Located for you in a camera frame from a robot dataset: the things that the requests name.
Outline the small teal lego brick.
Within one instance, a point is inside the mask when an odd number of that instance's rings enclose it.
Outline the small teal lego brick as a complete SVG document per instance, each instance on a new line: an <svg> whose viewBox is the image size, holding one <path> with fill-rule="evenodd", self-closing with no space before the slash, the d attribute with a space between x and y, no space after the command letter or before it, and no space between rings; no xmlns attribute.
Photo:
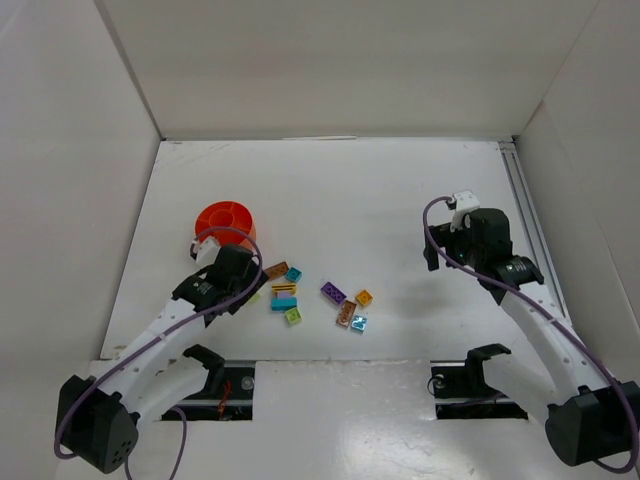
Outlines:
<svg viewBox="0 0 640 480"><path fill-rule="evenodd" d="M292 283L297 283L301 279L301 277L302 272L295 267L291 267L285 274L285 278Z"/></svg>

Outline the lime green lego brick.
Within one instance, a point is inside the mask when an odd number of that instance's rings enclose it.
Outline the lime green lego brick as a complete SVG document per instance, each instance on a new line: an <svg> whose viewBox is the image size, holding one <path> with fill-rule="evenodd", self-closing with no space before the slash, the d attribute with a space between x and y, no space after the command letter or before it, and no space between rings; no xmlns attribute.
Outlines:
<svg viewBox="0 0 640 480"><path fill-rule="evenodd" d="M287 309L284 315L290 326L297 325L302 321L302 315L297 307Z"/></svg>

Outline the light blue lego brick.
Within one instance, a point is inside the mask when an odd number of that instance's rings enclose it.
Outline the light blue lego brick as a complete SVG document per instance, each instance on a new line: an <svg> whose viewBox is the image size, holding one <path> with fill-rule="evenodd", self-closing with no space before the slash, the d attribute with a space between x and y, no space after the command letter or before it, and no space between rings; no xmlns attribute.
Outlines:
<svg viewBox="0 0 640 480"><path fill-rule="evenodd" d="M359 334L363 334L366 331L367 325L367 317L364 317L362 315L354 315L350 323L350 330Z"/></svg>

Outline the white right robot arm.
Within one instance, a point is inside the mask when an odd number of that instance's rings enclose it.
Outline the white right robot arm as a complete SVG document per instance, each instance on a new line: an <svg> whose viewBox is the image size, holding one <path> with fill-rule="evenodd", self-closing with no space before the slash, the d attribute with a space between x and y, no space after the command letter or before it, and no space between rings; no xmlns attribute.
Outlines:
<svg viewBox="0 0 640 480"><path fill-rule="evenodd" d="M434 394L467 407L491 395L514 401L544 428L567 466L593 463L614 474L639 459L639 386L622 383L579 339L555 306L544 277L513 252L506 214L449 196L450 222L425 224L423 256L431 271L441 263L474 277L515 322L542 361L537 374L499 343L468 351L457 367L432 370Z"/></svg>

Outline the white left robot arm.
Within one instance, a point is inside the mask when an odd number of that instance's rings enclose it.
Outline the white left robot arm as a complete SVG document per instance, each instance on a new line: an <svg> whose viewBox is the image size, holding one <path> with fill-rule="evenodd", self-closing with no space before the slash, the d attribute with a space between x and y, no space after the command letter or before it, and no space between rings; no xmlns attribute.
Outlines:
<svg viewBox="0 0 640 480"><path fill-rule="evenodd" d="M235 314L264 285L259 252L222 247L183 280L153 322L98 377L71 376L59 391L54 453L104 474L126 464L143 428L189 396L218 390L225 360L199 344L213 321Z"/></svg>

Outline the brown lego plate upper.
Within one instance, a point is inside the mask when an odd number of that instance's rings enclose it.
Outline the brown lego plate upper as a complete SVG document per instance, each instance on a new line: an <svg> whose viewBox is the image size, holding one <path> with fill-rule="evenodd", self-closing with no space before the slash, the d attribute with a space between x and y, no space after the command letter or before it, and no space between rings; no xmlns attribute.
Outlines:
<svg viewBox="0 0 640 480"><path fill-rule="evenodd" d="M275 280L277 278L281 278L287 274L289 271L289 265L286 262L279 262L275 265L272 265L264 270L264 273L267 275L270 281Z"/></svg>

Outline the brown lego plate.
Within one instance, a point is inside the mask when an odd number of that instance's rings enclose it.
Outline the brown lego plate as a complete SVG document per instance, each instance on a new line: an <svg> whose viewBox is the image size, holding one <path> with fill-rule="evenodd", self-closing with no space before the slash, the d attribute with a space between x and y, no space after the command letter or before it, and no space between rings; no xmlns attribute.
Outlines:
<svg viewBox="0 0 640 480"><path fill-rule="evenodd" d="M357 304L350 301L345 300L339 310L339 313L336 317L336 324L342 328L349 328L354 317L354 314L357 309Z"/></svg>
<svg viewBox="0 0 640 480"><path fill-rule="evenodd" d="M264 270L264 273L267 275L270 281L275 280L277 278L281 278L287 274L289 271L289 265L286 262L279 262L275 265L272 265Z"/></svg>

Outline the orange round divided container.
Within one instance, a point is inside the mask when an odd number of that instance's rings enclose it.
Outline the orange round divided container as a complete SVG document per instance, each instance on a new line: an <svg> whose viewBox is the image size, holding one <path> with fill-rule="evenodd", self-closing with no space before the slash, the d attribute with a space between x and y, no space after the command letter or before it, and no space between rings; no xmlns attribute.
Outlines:
<svg viewBox="0 0 640 480"><path fill-rule="evenodd" d="M196 250L206 240L213 239L220 246L237 244L251 252L255 251L248 240L256 240L253 216L243 204L234 201L220 201L207 206L198 215L195 225L195 241L190 247L190 255L196 257Z"/></svg>

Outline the yellow black striped lego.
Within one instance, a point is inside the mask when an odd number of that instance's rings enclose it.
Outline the yellow black striped lego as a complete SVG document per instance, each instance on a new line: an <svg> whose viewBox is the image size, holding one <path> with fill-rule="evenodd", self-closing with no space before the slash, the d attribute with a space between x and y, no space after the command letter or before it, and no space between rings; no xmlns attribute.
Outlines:
<svg viewBox="0 0 640 480"><path fill-rule="evenodd" d="M280 293L288 293L289 295L295 295L297 292L297 284L296 283L279 283L273 284L271 286L271 290L275 296Z"/></svg>

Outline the long teal lego brick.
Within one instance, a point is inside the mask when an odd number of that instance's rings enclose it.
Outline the long teal lego brick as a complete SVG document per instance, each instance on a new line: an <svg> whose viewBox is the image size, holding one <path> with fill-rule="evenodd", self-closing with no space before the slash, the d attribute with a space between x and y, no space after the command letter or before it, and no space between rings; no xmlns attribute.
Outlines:
<svg viewBox="0 0 640 480"><path fill-rule="evenodd" d="M272 311L287 311L296 307L297 307L296 297L273 298L270 304L270 308Z"/></svg>

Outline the orange yellow lego brick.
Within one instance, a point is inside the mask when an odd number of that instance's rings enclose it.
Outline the orange yellow lego brick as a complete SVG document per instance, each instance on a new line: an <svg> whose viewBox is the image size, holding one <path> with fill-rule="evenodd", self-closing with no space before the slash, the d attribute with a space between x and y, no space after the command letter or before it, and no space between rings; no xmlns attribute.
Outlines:
<svg viewBox="0 0 640 480"><path fill-rule="evenodd" d="M368 290L362 289L355 295L355 299L361 307L366 308L372 303L373 296Z"/></svg>

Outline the purple lego plate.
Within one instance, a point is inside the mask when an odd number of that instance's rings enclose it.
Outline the purple lego plate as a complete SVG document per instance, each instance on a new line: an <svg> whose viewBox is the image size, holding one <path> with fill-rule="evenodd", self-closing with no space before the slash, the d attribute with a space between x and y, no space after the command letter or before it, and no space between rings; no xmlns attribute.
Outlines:
<svg viewBox="0 0 640 480"><path fill-rule="evenodd" d="M326 282L320 289L321 293L336 306L341 306L346 300L346 295L333 283Z"/></svg>

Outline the brown lego plate lower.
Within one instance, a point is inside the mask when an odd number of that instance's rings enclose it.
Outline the brown lego plate lower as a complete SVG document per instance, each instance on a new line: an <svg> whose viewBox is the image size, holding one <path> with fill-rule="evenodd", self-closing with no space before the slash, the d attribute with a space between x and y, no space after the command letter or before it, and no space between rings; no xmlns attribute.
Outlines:
<svg viewBox="0 0 640 480"><path fill-rule="evenodd" d="M357 304L350 301L345 300L339 310L339 313L336 317L336 324L342 328L349 328L354 317L354 314L357 309Z"/></svg>

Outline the aluminium rail right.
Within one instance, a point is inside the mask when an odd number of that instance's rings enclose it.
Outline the aluminium rail right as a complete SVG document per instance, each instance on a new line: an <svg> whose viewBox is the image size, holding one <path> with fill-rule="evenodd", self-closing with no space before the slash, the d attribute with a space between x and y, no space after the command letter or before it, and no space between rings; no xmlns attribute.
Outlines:
<svg viewBox="0 0 640 480"><path fill-rule="evenodd" d="M547 242L544 238L533 198L525 179L516 144L514 141L499 141L498 147L503 157L507 176L523 223L526 241L531 250L531 258L540 269L545 283L551 292L551 296L558 305L558 309L562 314L568 316L569 313L563 293L553 266Z"/></svg>

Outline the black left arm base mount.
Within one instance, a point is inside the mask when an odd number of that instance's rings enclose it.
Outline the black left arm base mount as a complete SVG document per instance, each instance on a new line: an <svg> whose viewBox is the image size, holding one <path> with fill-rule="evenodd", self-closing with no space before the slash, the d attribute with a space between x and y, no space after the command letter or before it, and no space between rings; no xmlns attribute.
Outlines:
<svg viewBox="0 0 640 480"><path fill-rule="evenodd" d="M251 421L256 363L225 360L208 348L196 345L183 356L196 360L207 371L203 388L182 399L161 417L163 421L178 421L180 409L188 421Z"/></svg>

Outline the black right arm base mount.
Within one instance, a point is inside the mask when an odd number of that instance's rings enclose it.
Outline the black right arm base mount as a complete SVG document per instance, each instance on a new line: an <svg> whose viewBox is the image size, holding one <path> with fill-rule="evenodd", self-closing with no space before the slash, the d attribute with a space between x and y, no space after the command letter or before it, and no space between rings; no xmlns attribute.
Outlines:
<svg viewBox="0 0 640 480"><path fill-rule="evenodd" d="M498 390L488 386L483 364L511 351L501 344L471 349L464 360L430 363L427 390L435 400L437 420L527 420L528 414Z"/></svg>

